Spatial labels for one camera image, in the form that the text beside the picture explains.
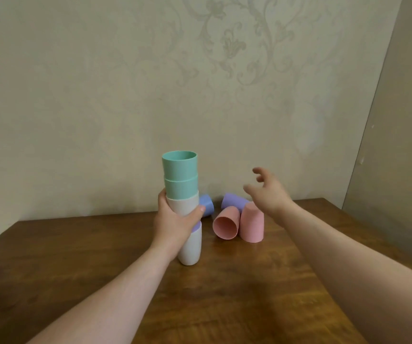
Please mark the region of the blue plastic cup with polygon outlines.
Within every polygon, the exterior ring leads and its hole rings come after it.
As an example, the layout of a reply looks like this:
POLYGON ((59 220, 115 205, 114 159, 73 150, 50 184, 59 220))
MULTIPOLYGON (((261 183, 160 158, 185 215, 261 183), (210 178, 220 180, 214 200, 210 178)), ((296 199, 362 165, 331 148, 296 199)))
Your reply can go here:
POLYGON ((214 203, 208 194, 199 196, 199 204, 205 207, 203 217, 211 216, 214 213, 214 203))

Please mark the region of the person's left hand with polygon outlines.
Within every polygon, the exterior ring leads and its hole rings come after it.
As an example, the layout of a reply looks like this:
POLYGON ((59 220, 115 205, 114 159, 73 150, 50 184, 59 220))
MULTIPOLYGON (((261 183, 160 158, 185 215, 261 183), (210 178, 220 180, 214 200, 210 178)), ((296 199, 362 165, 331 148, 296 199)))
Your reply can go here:
POLYGON ((158 212, 154 220, 151 248, 161 252, 169 263, 175 259, 191 234, 191 231, 182 230, 182 217, 169 207, 164 188, 158 195, 158 212))

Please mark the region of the pink plastic cup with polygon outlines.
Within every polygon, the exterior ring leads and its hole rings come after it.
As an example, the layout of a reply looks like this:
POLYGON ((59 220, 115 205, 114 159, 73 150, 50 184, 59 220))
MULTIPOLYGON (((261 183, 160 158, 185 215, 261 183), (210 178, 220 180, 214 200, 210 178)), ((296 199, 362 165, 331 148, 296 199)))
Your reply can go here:
POLYGON ((259 243, 264 238, 264 213, 254 202, 245 204, 240 218, 240 237, 249 243, 259 243))
POLYGON ((241 213, 235 206, 224 208, 213 221, 215 235, 224 240, 235 238, 239 231, 241 213))

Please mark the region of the white plastic cup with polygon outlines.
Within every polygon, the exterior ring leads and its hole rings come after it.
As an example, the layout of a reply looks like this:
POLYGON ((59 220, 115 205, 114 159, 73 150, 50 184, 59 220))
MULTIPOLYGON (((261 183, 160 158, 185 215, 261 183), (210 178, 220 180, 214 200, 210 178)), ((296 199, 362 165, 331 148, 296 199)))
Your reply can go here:
POLYGON ((190 237, 180 249, 178 260, 184 266, 196 264, 201 256, 202 251, 202 228, 190 234, 190 237))
POLYGON ((166 198, 172 211, 180 216, 190 214, 199 205, 199 192, 187 199, 166 198))

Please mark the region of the person's right forearm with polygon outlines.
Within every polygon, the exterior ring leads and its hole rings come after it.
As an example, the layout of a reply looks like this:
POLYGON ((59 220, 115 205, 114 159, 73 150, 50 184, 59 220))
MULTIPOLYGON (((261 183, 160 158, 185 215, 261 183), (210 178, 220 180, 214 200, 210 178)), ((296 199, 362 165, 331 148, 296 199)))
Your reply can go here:
POLYGON ((412 344, 412 269, 293 202, 273 205, 268 212, 369 343, 412 344))

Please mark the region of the person's right hand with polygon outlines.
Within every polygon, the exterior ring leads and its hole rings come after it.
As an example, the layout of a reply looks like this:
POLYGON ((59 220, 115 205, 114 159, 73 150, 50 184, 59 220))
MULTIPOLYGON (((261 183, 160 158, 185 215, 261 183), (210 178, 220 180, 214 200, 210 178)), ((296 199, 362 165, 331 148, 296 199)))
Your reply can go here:
POLYGON ((285 191, 277 177, 268 169, 254 167, 253 173, 257 175, 256 181, 262 183, 264 188, 264 201, 255 204, 264 214, 270 216, 279 225, 284 225, 288 214, 292 213, 295 203, 285 191))

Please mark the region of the beige door panel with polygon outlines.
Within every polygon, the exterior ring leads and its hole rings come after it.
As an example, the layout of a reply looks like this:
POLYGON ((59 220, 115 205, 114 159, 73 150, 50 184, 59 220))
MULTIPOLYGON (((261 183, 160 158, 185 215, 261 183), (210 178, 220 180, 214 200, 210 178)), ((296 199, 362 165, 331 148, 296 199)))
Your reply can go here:
POLYGON ((343 210, 412 257, 412 0, 402 0, 343 210))

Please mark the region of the teal plastic cup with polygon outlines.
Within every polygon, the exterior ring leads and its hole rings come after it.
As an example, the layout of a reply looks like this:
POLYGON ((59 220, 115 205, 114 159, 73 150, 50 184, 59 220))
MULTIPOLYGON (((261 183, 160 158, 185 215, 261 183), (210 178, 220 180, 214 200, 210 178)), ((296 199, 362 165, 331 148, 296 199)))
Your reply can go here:
POLYGON ((194 151, 176 150, 162 155, 164 178, 186 181, 198 175, 198 155, 194 151))
POLYGON ((164 178, 164 184, 167 198, 173 200, 188 199, 198 193, 198 174, 181 181, 164 178))

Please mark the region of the person's left forearm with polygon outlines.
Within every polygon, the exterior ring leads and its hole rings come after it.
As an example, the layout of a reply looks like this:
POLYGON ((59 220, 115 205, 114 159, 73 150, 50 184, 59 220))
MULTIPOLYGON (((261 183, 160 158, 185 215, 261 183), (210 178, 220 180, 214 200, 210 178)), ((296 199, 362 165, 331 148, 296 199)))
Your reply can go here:
POLYGON ((48 325, 27 344, 131 344, 180 245, 151 247, 111 282, 48 325))

